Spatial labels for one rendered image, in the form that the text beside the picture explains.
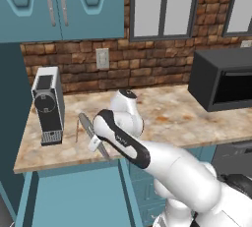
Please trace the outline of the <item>teal open drawer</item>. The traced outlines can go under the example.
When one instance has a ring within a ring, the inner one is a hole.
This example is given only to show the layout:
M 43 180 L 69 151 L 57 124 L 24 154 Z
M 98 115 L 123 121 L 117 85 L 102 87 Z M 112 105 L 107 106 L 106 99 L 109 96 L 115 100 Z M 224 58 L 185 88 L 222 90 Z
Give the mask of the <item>teal open drawer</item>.
M 29 172 L 15 227 L 144 227 L 126 160 Z

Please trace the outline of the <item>silver black coffee machine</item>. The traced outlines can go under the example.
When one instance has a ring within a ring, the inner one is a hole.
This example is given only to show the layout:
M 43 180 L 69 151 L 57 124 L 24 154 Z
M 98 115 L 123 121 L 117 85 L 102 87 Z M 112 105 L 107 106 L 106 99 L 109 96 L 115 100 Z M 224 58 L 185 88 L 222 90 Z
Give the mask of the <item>silver black coffee machine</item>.
M 41 145 L 62 143 L 65 103 L 59 68 L 38 68 L 31 95 L 41 127 Z

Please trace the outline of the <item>dark teal tall cabinet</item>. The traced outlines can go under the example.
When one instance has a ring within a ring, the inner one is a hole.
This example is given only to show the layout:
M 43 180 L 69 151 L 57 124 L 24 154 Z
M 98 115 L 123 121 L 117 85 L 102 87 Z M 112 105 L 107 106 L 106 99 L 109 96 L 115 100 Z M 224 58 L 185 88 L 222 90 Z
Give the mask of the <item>dark teal tall cabinet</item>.
M 16 219 L 24 176 L 13 171 L 32 105 L 19 43 L 0 43 L 0 196 Z

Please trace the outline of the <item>teal upper cupboard door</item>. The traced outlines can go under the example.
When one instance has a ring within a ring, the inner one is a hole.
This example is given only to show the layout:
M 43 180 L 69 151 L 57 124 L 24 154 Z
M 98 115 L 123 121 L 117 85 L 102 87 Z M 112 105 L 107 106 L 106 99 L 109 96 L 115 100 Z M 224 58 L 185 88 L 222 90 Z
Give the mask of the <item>teal upper cupboard door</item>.
M 66 40 L 118 38 L 124 35 L 124 0 L 66 0 L 68 26 L 60 7 Z
M 0 0 L 0 43 L 61 40 L 57 0 L 52 0 L 55 27 L 47 0 Z

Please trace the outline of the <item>black microwave oven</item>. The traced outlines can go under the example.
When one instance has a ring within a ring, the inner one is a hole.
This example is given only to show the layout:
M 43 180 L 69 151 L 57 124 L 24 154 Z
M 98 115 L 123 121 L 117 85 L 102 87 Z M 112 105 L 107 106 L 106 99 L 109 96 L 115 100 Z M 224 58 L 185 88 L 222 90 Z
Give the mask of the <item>black microwave oven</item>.
M 252 107 L 252 47 L 196 50 L 188 91 L 208 112 Z

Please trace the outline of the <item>grey dishwasher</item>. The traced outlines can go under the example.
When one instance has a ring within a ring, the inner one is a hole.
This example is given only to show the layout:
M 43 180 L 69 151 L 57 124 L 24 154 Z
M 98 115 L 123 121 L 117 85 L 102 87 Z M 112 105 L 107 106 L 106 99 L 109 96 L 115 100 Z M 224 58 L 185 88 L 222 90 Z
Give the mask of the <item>grey dishwasher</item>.
M 222 175 L 228 174 L 252 178 L 252 141 L 218 144 L 212 165 L 220 180 Z

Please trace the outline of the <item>grey framed window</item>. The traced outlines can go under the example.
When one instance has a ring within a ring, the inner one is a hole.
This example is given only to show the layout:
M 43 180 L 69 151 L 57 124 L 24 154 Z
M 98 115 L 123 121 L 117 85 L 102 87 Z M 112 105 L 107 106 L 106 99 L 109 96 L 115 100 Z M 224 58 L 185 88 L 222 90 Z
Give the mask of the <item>grey framed window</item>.
M 190 38 L 198 0 L 130 0 L 130 40 Z
M 252 0 L 230 0 L 223 36 L 252 36 Z

